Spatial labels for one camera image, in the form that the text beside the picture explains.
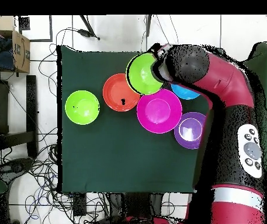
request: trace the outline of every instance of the blue bowl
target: blue bowl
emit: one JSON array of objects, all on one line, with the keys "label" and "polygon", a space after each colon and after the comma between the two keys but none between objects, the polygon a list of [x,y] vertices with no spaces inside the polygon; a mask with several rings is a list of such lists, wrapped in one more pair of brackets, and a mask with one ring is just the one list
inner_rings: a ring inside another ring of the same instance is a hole
[{"label": "blue bowl", "polygon": [[173,92],[181,99],[184,100],[192,100],[197,98],[200,94],[196,93],[190,89],[185,89],[184,87],[181,87],[176,84],[171,85]]}]

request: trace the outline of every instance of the black stand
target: black stand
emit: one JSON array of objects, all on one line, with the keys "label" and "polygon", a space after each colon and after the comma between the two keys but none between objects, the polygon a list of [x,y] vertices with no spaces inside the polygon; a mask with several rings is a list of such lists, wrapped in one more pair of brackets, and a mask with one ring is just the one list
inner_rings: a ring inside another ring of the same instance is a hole
[{"label": "black stand", "polygon": [[147,15],[146,26],[145,26],[145,50],[148,50],[148,37],[150,35],[150,26],[151,26],[152,15]]},{"label": "black stand", "polygon": [[100,40],[100,38],[97,37],[95,35],[95,33],[93,32],[93,28],[91,27],[91,25],[89,24],[89,22],[85,19],[84,15],[80,15],[80,17],[81,17],[82,21],[84,22],[86,28],[89,30],[89,33],[90,33],[89,37],[95,37],[98,40]]}]

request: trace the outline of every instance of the green tablecloth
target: green tablecloth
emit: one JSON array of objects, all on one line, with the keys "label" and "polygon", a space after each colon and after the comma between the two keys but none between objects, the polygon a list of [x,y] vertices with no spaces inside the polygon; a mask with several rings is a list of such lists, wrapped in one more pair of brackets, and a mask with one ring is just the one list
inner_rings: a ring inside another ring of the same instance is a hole
[{"label": "green tablecloth", "polygon": [[[144,129],[136,107],[113,111],[103,99],[105,81],[125,73],[137,52],[76,52],[61,47],[63,85],[63,192],[185,192],[193,191],[197,150],[181,147],[174,132],[153,134]],[[76,125],[64,112],[67,97],[88,90],[99,100],[98,118]],[[183,112],[206,114],[204,97],[181,101]]]}]

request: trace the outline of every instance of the cardboard box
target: cardboard box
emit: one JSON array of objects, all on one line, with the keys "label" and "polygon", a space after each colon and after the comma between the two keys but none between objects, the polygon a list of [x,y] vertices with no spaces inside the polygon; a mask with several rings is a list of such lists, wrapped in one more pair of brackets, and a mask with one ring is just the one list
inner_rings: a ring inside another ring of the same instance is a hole
[{"label": "cardboard box", "polygon": [[0,16],[0,35],[12,39],[15,72],[29,73],[30,67],[30,41],[15,30],[13,16]]}]

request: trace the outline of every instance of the lime green bowl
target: lime green bowl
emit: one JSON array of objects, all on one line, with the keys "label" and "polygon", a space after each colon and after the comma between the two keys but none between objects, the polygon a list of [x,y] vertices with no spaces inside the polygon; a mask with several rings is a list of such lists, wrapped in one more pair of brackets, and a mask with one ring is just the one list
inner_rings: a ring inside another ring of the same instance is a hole
[{"label": "lime green bowl", "polygon": [[80,125],[93,122],[100,110],[98,99],[89,91],[79,90],[71,93],[65,102],[65,113],[68,118]]},{"label": "lime green bowl", "polygon": [[142,53],[134,57],[126,68],[126,79],[129,86],[140,95],[157,93],[163,83],[156,80],[151,66],[156,61],[151,53]]}]

